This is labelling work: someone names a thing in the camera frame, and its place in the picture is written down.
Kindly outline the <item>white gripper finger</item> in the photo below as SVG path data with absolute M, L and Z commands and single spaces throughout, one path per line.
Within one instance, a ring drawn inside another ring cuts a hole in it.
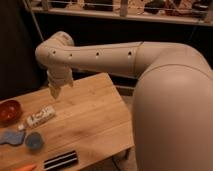
M 59 97 L 61 88 L 55 88 L 55 87 L 53 87 L 52 85 L 50 85 L 50 86 L 49 86 L 49 89 L 50 89 L 51 96 L 52 96 L 54 99 L 57 99 L 57 98 Z

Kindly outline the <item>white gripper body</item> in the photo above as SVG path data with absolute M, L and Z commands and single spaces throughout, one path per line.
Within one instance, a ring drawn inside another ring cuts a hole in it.
M 69 67 L 50 67 L 47 76 L 49 85 L 56 89 L 66 84 L 73 86 L 72 70 Z

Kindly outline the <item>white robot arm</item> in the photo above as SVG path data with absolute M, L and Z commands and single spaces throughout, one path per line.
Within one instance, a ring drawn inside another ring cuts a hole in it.
M 35 50 L 51 95 L 79 68 L 133 77 L 138 171 L 213 171 L 213 69 L 195 48 L 170 42 L 76 46 L 63 31 Z

